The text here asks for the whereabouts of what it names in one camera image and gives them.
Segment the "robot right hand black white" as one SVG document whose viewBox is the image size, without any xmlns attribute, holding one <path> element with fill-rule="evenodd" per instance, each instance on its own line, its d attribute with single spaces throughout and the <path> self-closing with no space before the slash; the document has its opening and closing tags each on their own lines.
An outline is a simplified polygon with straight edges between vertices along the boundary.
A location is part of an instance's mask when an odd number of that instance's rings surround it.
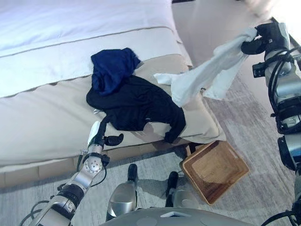
<svg viewBox="0 0 301 226">
<path fill-rule="evenodd" d="M 260 37 L 254 38 L 250 42 L 243 42 L 241 50 L 244 54 L 257 55 L 264 52 L 265 55 L 268 55 L 276 50 L 290 49 L 290 38 L 285 23 L 261 24 L 255 29 L 257 30 L 256 37 Z"/>
</svg>

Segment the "robot left hand black white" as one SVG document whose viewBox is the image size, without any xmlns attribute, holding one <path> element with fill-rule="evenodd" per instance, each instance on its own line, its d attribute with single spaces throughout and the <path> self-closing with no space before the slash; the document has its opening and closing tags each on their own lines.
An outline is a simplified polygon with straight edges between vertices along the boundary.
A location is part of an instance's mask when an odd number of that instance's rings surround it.
<svg viewBox="0 0 301 226">
<path fill-rule="evenodd" d="M 106 146 L 117 146 L 122 143 L 124 135 L 119 136 L 105 136 L 106 127 L 109 123 L 109 119 L 104 117 L 102 121 L 96 121 L 91 130 L 87 141 L 87 147 L 92 145 L 100 145 L 101 147 Z"/>
</svg>

